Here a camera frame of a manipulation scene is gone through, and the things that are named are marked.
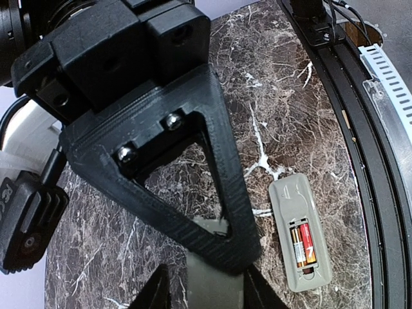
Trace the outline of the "brown battery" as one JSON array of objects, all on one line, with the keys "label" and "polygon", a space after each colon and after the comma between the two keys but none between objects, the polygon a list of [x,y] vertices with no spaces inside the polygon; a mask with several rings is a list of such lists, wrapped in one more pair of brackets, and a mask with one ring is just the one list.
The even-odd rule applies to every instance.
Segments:
[{"label": "brown battery", "polygon": [[297,267],[304,267],[306,265],[306,255],[304,253],[303,241],[298,227],[291,229],[291,237],[294,246]]}]

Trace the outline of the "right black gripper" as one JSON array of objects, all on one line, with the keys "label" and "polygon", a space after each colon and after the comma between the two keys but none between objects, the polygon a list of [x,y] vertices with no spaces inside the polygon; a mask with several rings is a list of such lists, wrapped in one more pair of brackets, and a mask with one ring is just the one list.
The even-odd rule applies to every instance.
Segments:
[{"label": "right black gripper", "polygon": [[64,124],[148,80],[166,85],[209,57],[211,21],[189,1],[23,1],[33,44],[11,67],[26,95]]}]

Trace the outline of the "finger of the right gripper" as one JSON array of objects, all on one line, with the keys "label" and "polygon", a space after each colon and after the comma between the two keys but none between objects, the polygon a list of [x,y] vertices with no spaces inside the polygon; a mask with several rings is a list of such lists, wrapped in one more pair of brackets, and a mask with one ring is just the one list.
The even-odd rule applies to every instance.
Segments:
[{"label": "finger of the right gripper", "polygon": [[217,73],[200,66],[170,85],[147,82],[66,128],[71,198],[59,226],[70,262],[176,268],[183,254],[238,274],[261,245]]}]

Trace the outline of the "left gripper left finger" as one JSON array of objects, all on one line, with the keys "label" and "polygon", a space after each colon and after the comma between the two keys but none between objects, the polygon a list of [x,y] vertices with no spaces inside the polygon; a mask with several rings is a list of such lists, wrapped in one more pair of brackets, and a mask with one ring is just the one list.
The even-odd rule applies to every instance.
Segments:
[{"label": "left gripper left finger", "polygon": [[169,269],[161,264],[152,273],[143,289],[128,306],[129,309],[167,309],[171,307]]}]

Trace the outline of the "white remote control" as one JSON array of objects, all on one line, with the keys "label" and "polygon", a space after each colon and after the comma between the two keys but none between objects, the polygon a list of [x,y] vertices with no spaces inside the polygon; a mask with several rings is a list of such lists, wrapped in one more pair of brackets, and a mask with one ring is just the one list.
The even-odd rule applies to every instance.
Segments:
[{"label": "white remote control", "polygon": [[289,289],[304,292],[329,284],[332,266],[307,176],[276,180],[268,193]]}]

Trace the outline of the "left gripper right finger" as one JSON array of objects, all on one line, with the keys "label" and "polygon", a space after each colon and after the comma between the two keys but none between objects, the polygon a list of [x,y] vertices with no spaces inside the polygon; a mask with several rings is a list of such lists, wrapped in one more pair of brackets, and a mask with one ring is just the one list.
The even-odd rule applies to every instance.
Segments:
[{"label": "left gripper right finger", "polygon": [[250,265],[244,271],[244,308],[286,309],[286,304],[255,265]]}]

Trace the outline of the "grey battery cover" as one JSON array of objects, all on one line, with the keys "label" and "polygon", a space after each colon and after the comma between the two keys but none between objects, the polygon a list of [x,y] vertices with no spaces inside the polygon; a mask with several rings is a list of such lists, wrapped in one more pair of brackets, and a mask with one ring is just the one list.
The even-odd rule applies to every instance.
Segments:
[{"label": "grey battery cover", "polygon": [[243,308],[243,276],[221,272],[195,254],[187,255],[189,308]]}]

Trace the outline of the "red battery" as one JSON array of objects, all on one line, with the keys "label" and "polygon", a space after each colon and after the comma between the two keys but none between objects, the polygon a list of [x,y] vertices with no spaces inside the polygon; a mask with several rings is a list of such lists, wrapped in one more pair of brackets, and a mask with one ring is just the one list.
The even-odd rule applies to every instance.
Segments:
[{"label": "red battery", "polygon": [[314,248],[312,235],[310,233],[309,224],[304,223],[299,227],[299,229],[300,229],[302,239],[303,239],[303,247],[304,247],[304,253],[306,256],[306,262],[308,264],[316,263],[317,259],[315,256],[315,248]]}]

